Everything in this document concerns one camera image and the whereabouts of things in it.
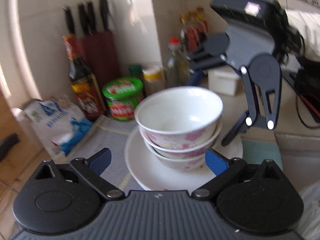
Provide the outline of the small white bowl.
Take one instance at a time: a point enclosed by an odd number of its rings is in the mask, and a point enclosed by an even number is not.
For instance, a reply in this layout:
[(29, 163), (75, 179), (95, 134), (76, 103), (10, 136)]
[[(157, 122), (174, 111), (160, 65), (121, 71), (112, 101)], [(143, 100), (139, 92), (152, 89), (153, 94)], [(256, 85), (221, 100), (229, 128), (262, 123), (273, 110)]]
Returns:
[(160, 154), (159, 150), (152, 147), (148, 142), (144, 141), (144, 144), (150, 152), (166, 167), (173, 170), (190, 171), (199, 168), (204, 165), (204, 156), (208, 146), (196, 150), (194, 153), (191, 151), (185, 153), (171, 153), (169, 157), (164, 154)]

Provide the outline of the white plate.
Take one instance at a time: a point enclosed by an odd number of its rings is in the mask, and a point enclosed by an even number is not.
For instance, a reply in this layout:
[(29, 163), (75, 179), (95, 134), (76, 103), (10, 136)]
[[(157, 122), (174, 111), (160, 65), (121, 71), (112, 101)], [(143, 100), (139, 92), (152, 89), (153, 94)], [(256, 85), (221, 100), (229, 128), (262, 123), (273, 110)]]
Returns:
[(129, 172), (145, 190), (187, 190), (191, 193), (215, 178), (215, 174), (206, 165), (191, 171), (173, 170), (164, 166), (147, 149), (138, 127), (133, 129), (127, 139), (124, 156)]

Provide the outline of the white bowl pink flowers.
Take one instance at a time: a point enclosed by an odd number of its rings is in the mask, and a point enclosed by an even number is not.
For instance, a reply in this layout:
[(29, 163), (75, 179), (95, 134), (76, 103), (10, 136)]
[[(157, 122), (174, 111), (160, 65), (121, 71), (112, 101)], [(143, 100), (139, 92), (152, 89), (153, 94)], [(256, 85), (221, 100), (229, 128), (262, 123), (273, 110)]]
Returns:
[(135, 110), (135, 120), (155, 145), (182, 150), (208, 141), (222, 111), (223, 102), (216, 93), (176, 87), (144, 99)]

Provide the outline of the white plastic lidded box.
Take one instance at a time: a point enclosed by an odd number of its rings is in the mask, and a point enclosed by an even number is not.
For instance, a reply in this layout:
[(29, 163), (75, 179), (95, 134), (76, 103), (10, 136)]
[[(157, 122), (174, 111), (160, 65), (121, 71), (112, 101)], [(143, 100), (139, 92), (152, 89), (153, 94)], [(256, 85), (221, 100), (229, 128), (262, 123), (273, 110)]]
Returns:
[(236, 95), (241, 79), (231, 67), (223, 66), (210, 69), (207, 74), (209, 90), (226, 96)]

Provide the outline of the grey checked table cloth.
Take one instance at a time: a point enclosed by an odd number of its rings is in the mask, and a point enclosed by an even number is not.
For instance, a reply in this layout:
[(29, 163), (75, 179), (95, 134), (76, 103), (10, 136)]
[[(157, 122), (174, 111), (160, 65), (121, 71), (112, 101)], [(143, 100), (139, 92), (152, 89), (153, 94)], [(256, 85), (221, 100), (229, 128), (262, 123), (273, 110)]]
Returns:
[(72, 160), (77, 157), (87, 159), (103, 148), (109, 148), (112, 153), (112, 161), (101, 177), (125, 193), (131, 190), (141, 190), (143, 188), (129, 172), (124, 156), (127, 139), (136, 125), (134, 121), (119, 122), (101, 116), (67, 159)]

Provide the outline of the oil bottle red cap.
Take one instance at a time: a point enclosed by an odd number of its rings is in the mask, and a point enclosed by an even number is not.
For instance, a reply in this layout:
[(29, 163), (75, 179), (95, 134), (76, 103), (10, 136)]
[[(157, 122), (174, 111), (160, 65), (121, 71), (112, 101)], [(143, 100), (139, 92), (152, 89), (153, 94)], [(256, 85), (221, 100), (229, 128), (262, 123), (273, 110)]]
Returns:
[(189, 62), (182, 51), (177, 38), (169, 41), (169, 56), (164, 65), (164, 76), (167, 88), (186, 86), (190, 80)]

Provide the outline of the blue white salt bag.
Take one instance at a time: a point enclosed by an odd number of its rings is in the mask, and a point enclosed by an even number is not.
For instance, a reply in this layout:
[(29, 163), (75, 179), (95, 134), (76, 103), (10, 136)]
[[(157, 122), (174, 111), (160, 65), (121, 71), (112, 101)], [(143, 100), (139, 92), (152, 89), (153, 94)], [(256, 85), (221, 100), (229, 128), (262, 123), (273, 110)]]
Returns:
[(69, 101), (61, 103), (34, 99), (23, 111), (53, 159), (69, 155), (93, 125), (81, 109)]

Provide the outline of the yellow lid jar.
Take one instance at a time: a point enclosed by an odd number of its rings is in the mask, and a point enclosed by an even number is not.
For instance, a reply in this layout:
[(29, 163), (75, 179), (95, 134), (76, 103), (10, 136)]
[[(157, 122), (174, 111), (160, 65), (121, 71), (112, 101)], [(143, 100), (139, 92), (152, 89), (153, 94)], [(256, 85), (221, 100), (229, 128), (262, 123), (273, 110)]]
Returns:
[(147, 96), (165, 89), (165, 82), (159, 66), (143, 68), (142, 72)]

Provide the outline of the green lid sauce jar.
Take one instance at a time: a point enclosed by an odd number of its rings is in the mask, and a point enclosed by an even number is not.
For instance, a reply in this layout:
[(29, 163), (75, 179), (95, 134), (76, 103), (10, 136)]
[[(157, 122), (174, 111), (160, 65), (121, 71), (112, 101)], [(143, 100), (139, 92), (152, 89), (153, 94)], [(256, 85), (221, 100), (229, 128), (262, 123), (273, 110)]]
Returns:
[(135, 109), (144, 99), (143, 88), (136, 77), (122, 77), (104, 85), (102, 93), (114, 119), (128, 121), (135, 117)]

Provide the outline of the dark soy sauce bottle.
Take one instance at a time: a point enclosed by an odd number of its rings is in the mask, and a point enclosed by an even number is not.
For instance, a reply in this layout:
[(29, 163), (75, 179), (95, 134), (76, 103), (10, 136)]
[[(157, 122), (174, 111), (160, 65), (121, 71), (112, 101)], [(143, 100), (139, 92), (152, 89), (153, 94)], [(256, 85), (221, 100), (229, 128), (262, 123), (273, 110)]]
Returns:
[(74, 34), (65, 35), (63, 41), (69, 59), (69, 79), (72, 91), (85, 117), (94, 122), (106, 111), (95, 75), (80, 54), (76, 36)]

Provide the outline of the red knife block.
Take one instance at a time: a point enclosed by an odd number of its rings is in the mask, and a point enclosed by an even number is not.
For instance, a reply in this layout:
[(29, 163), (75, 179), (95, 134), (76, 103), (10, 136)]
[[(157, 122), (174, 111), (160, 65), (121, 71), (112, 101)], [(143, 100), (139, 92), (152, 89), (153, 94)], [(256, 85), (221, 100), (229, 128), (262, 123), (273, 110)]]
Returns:
[(78, 16), (84, 34), (76, 38), (75, 24), (70, 7), (64, 7), (66, 25), (69, 34), (63, 37), (70, 56), (79, 53), (88, 64), (100, 89), (108, 82), (121, 77), (113, 33), (109, 29), (110, 10), (107, 0), (99, 0), (99, 13), (103, 30), (97, 29), (97, 17), (93, 2), (78, 4)]

